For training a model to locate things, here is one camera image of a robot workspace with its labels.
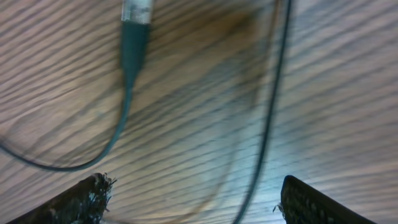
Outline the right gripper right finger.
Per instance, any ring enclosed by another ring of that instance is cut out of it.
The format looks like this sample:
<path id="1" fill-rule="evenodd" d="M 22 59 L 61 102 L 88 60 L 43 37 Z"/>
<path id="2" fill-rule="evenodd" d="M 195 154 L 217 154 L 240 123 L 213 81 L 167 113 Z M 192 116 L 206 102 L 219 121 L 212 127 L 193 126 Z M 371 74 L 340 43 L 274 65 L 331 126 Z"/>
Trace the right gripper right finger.
<path id="1" fill-rule="evenodd" d="M 376 224 L 292 175 L 285 176 L 275 208 L 286 224 Z"/>

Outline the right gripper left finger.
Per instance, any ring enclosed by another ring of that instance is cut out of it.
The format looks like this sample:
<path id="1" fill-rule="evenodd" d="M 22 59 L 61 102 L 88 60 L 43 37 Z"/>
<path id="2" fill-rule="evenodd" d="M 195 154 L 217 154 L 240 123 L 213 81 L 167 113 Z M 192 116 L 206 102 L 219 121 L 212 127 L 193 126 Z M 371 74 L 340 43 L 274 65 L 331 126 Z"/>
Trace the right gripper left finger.
<path id="1" fill-rule="evenodd" d="M 115 178 L 95 173 L 7 224 L 100 224 Z"/>

